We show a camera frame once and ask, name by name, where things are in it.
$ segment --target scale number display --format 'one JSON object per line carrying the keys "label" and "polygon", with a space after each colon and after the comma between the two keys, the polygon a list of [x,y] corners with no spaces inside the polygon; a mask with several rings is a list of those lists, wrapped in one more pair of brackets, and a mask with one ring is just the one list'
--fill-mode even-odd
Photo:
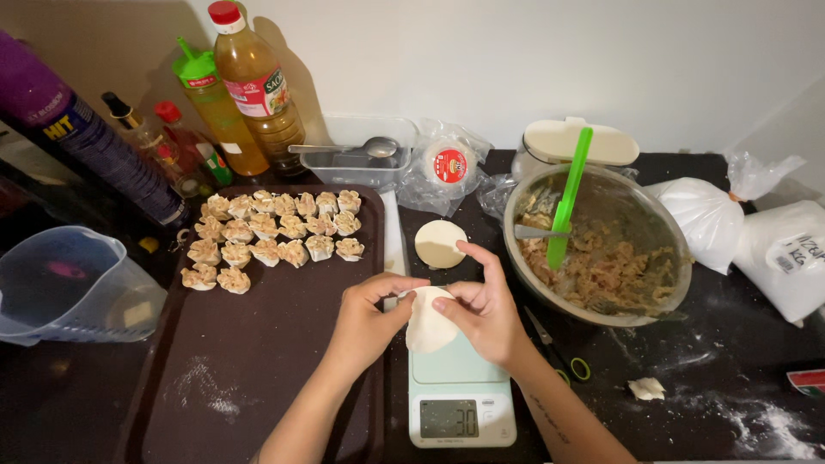
{"label": "scale number display", "polygon": [[421,438],[477,438],[475,400],[421,400]]}

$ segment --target cooking oil bottle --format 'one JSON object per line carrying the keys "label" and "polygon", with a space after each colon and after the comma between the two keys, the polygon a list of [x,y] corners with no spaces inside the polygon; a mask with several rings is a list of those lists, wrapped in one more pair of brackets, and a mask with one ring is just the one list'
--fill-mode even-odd
{"label": "cooking oil bottle", "polygon": [[257,146],[276,174],[302,173],[299,156],[287,148],[303,144],[306,133],[275,51],[249,29],[235,3],[214,2],[209,14],[218,30],[214,43],[218,75],[244,114]]}
{"label": "cooking oil bottle", "polygon": [[172,71],[183,84],[183,92],[195,106],[200,118],[224,149],[226,161],[242,176],[255,176],[269,169],[243,122],[235,101],[220,82],[212,52],[192,50],[182,37],[177,43],[183,56],[172,64]]}

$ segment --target green spatula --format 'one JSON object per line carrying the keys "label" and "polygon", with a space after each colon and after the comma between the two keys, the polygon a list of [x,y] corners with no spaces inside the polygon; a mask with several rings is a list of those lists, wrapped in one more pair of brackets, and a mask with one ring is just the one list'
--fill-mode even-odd
{"label": "green spatula", "polygon": [[[564,186],[564,195],[559,205],[556,206],[556,216],[553,218],[553,232],[570,233],[570,215],[573,213],[573,203],[576,202],[578,184],[582,181],[584,163],[587,161],[587,152],[590,151],[590,140],[593,139],[593,128],[584,127],[578,135],[576,145],[576,155],[570,165],[568,182]],[[567,251],[568,238],[549,238],[547,242],[547,265],[550,269],[558,270],[564,261],[564,253]]]}

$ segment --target round dough wrapper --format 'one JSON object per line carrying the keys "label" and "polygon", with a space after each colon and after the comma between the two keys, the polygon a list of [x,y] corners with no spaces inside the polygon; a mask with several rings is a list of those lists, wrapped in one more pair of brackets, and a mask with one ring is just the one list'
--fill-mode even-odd
{"label": "round dough wrapper", "polygon": [[455,298],[437,286],[420,286],[414,289],[412,317],[407,326],[407,349],[416,354],[437,351],[455,339],[459,327],[433,309],[432,301],[439,296]]}
{"label": "round dough wrapper", "polygon": [[415,234],[415,252],[428,266],[452,268],[467,256],[455,246],[456,240],[466,242],[467,234],[448,220],[434,220],[423,225]]}

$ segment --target white container lid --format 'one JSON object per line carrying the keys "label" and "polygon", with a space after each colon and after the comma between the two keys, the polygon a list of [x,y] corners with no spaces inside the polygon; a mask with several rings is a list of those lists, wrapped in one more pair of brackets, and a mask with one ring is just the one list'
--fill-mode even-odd
{"label": "white container lid", "polygon": [[572,161],[576,153],[578,135],[584,126],[593,128],[593,140],[587,154],[588,163],[625,166],[639,156],[639,144],[626,133],[593,125],[580,117],[568,116],[564,121],[536,121],[524,131],[524,145],[538,159],[550,163]]}

